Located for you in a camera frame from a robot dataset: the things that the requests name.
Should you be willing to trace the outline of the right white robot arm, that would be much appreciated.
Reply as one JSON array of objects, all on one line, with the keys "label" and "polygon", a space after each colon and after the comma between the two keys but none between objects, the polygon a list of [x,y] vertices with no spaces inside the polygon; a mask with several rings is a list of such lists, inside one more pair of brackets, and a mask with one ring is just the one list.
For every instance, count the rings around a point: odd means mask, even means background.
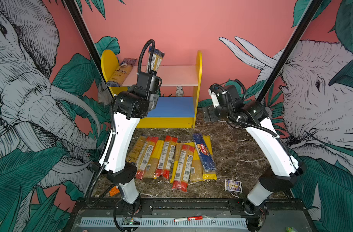
[{"label": "right white robot arm", "polygon": [[294,187],[298,177],[305,172],[306,165],[290,154],[263,105],[258,101],[244,103],[246,90],[239,94],[234,85],[223,87],[213,84],[208,92],[212,105],[203,108],[205,121],[225,119],[232,127],[244,128],[270,164],[245,200],[245,207],[253,213],[254,208],[260,207],[273,193]]}]

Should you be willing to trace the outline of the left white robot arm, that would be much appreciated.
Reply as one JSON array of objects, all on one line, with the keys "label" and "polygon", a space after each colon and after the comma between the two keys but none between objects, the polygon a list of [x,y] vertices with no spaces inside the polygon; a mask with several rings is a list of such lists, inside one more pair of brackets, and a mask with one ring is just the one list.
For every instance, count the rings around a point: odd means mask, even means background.
[{"label": "left white robot arm", "polygon": [[133,205],[139,198],[134,177],[137,167],[126,160],[127,151],[132,135],[140,119],[155,109],[158,101],[158,90],[162,79],[156,71],[137,74],[137,83],[128,91],[122,91],[112,98],[110,103],[111,131],[107,145],[99,162],[93,163],[95,177],[86,193],[86,204],[96,205],[108,192],[106,190],[97,200],[92,200],[94,187],[103,171],[107,171],[107,178],[113,187],[118,187],[121,198],[127,204]]}]

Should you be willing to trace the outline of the blue Barilla spaghetti box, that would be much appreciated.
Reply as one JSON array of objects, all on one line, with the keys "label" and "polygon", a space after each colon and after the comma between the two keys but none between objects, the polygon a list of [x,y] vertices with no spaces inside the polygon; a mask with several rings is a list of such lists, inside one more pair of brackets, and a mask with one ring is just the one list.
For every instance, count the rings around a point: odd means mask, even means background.
[{"label": "blue Barilla spaghetti box", "polygon": [[216,171],[216,165],[214,163],[213,157],[202,134],[194,133],[193,139],[204,171],[207,173]]}]

